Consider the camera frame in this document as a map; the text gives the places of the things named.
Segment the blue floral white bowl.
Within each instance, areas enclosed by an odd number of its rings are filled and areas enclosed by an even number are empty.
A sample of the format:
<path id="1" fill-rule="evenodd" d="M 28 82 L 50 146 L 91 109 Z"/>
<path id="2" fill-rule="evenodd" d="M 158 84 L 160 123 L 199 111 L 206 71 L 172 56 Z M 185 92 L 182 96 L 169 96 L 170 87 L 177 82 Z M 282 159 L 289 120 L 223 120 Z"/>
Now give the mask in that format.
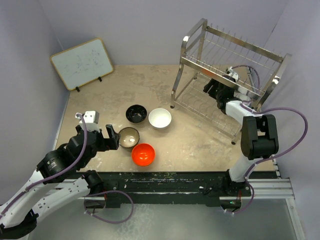
<path id="1" fill-rule="evenodd" d="M 240 87 L 238 90 L 234 91 L 234 97 L 240 99 L 243 102 L 249 103 L 251 98 L 246 95 L 247 90 L 243 87 Z"/>

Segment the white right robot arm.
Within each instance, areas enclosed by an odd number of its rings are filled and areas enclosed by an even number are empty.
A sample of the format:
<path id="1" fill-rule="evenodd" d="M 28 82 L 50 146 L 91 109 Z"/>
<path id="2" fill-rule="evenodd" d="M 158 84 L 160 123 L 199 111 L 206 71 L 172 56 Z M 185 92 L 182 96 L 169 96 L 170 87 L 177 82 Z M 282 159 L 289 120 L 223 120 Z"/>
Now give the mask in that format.
<path id="1" fill-rule="evenodd" d="M 227 170 L 222 190 L 228 196 L 235 195 L 246 187 L 246 180 L 257 166 L 279 151 L 276 118 L 272 114 L 261 114 L 250 108 L 244 95 L 211 79 L 203 92 L 216 100 L 217 108 L 241 125 L 240 149 L 242 156 Z"/>

